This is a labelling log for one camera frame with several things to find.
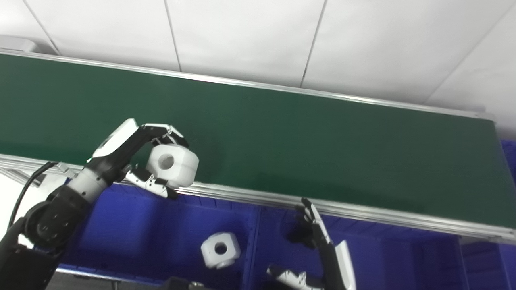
blue plastic bin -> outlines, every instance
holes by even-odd
[[[295,215],[292,210],[196,196],[170,201],[114,185],[102,193],[61,267],[150,284],[178,276],[219,290],[285,289],[266,274],[269,264],[322,275],[316,250],[285,239],[296,225]],[[480,246],[461,246],[451,234],[323,219],[336,243],[348,242],[358,290],[511,287],[514,275],[507,274],[506,266],[514,261],[504,258],[497,244],[484,243],[495,254],[489,267],[482,268],[483,259],[475,258]],[[227,268],[207,269],[201,244],[221,231],[235,233],[242,254]]]

robotic arm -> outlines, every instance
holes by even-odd
[[[181,153],[181,160],[163,154],[164,159],[151,159],[147,169],[133,168],[131,157],[147,142],[154,145],[153,153],[175,150]],[[178,194],[174,188],[193,183],[199,162],[187,147],[183,135],[170,125],[137,126],[134,119],[123,122],[101,143],[74,179],[56,188],[8,229],[0,241],[0,288],[45,289],[75,228],[86,218],[100,193],[114,182],[127,178],[139,187],[175,199]],[[176,170],[174,176],[160,178],[159,174],[173,164],[189,174],[177,174]],[[35,247],[28,249],[18,244],[20,234]]]
[[[308,234],[302,234],[302,240],[310,248],[319,249],[324,279],[310,277],[306,272],[295,273],[277,265],[270,265],[267,273],[277,281],[298,290],[356,290],[353,264],[346,241],[335,247],[315,206],[306,198],[302,198],[301,202],[303,206],[296,209],[302,213],[302,225],[308,228]]]

white robotic hand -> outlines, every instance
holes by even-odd
[[[134,185],[165,198],[175,199],[174,190],[194,182],[199,159],[190,150],[184,136],[168,124],[148,123],[138,126],[134,119],[127,119],[95,150],[92,158],[107,156],[120,148],[139,129],[161,131],[151,140],[154,145],[146,169],[126,167],[125,179]]]
[[[342,241],[334,247],[323,219],[315,206],[306,198],[302,198],[303,206],[297,206],[296,210],[302,213],[302,225],[308,226],[311,231],[304,242],[309,247],[316,247],[324,270],[324,284],[318,279],[309,279],[306,272],[299,274],[283,269],[276,265],[270,265],[267,273],[277,281],[299,290],[356,290],[353,264],[346,241]]]

white plastic cube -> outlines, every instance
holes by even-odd
[[[202,257],[208,268],[224,268],[240,257],[240,247],[233,233],[211,235],[201,245]]]

